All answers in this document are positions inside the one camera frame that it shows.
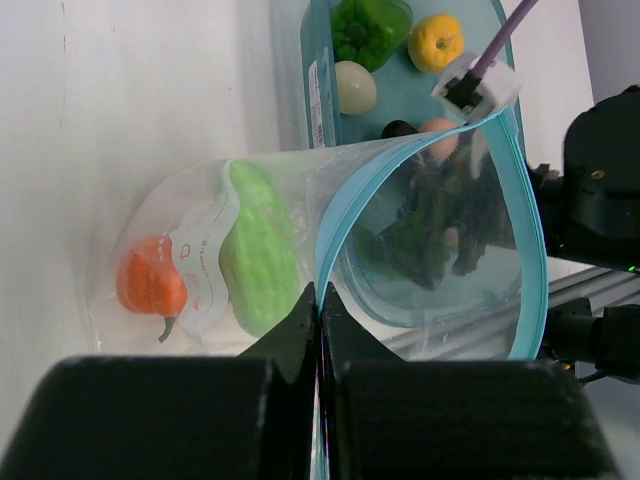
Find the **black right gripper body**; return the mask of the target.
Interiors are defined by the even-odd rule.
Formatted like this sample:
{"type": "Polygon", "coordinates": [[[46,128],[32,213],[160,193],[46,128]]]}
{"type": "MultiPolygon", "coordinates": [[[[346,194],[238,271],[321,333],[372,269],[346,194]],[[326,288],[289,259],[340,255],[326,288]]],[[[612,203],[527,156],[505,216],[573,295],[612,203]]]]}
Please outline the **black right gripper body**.
{"type": "Polygon", "coordinates": [[[437,162],[416,154],[387,179],[402,202],[379,233],[383,271],[435,290],[451,274],[464,277],[486,251],[481,223],[497,203],[499,183],[488,152],[457,153],[437,162]]]}

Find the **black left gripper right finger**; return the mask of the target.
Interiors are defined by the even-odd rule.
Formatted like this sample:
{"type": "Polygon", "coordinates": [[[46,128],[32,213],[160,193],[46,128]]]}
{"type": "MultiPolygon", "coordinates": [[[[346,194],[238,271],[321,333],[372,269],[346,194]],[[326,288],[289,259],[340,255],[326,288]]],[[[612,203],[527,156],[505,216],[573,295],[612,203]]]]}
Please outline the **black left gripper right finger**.
{"type": "Polygon", "coordinates": [[[535,361],[408,362],[329,287],[321,314],[334,479],[617,479],[576,380],[535,361]]]}

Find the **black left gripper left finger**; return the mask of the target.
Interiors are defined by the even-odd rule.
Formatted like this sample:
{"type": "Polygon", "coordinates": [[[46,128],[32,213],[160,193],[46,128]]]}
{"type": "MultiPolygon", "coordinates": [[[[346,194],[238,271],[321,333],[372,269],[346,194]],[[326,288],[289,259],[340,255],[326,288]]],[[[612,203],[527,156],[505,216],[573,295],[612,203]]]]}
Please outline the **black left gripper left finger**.
{"type": "Polygon", "coordinates": [[[236,357],[85,356],[38,384],[5,479],[306,479],[317,308],[312,287],[236,357]]]}

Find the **clear zip top bag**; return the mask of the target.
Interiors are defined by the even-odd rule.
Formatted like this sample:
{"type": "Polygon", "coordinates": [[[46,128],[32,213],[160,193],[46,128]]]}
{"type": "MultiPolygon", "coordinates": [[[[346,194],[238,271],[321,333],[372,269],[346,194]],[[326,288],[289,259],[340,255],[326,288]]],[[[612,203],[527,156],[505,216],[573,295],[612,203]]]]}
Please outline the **clear zip top bag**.
{"type": "Polygon", "coordinates": [[[97,256],[105,479],[538,472],[542,228],[510,109],[442,133],[213,160],[97,256]]]}

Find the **purple eggplant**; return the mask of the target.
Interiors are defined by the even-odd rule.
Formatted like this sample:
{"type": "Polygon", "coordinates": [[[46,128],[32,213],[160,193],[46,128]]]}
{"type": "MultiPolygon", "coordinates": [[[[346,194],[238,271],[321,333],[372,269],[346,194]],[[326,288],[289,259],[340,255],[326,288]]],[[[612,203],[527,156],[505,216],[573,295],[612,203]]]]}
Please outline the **purple eggplant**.
{"type": "Polygon", "coordinates": [[[390,139],[402,136],[409,136],[418,133],[418,129],[404,120],[394,120],[389,122],[381,132],[381,139],[390,139]]]}

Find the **light green cucumber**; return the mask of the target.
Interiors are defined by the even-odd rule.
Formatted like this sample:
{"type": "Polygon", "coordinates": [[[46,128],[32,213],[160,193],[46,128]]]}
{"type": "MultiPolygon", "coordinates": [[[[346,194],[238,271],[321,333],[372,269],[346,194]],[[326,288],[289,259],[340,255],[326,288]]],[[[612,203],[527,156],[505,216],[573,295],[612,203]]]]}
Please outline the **light green cucumber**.
{"type": "Polygon", "coordinates": [[[234,161],[239,214],[219,265],[239,326],[259,338],[286,317],[300,295],[294,227],[278,190],[257,166],[234,161]]]}

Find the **white egg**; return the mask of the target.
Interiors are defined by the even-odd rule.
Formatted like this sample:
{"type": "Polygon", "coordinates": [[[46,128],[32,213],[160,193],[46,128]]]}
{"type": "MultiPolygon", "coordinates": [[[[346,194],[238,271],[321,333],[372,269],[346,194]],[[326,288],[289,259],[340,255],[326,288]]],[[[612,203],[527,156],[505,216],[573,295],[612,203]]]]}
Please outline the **white egg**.
{"type": "Polygon", "coordinates": [[[341,114],[356,116],[373,109],[377,86],[368,70],[352,61],[340,61],[335,64],[335,73],[341,114]]]}

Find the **green bell pepper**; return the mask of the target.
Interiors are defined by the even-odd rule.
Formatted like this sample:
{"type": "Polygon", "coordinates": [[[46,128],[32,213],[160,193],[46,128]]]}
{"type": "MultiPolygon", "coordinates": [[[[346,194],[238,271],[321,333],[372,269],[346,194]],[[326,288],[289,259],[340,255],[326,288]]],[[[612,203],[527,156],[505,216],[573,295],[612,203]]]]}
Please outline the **green bell pepper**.
{"type": "Polygon", "coordinates": [[[405,1],[346,0],[331,11],[330,21],[335,59],[372,73],[408,38],[413,12],[405,1]]]}

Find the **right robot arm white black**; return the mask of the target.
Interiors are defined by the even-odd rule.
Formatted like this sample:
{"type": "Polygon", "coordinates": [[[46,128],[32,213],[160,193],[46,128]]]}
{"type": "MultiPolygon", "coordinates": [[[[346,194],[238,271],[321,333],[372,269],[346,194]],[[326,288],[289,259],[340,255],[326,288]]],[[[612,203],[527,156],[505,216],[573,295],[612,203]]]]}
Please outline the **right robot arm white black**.
{"type": "MultiPolygon", "coordinates": [[[[614,270],[639,270],[639,88],[632,85],[581,113],[563,144],[564,171],[542,164],[527,171],[547,255],[614,270]]],[[[445,232],[458,235],[453,271],[477,266],[489,245],[513,235],[496,185],[483,168],[480,181],[447,168],[455,192],[436,193],[430,168],[411,160],[400,169],[409,199],[400,216],[378,234],[383,258],[421,286],[433,287],[446,259],[445,232]]],[[[543,347],[560,361],[595,367],[586,382],[612,377],[639,380],[639,308],[608,307],[587,318],[558,307],[548,314],[543,347]]]]}

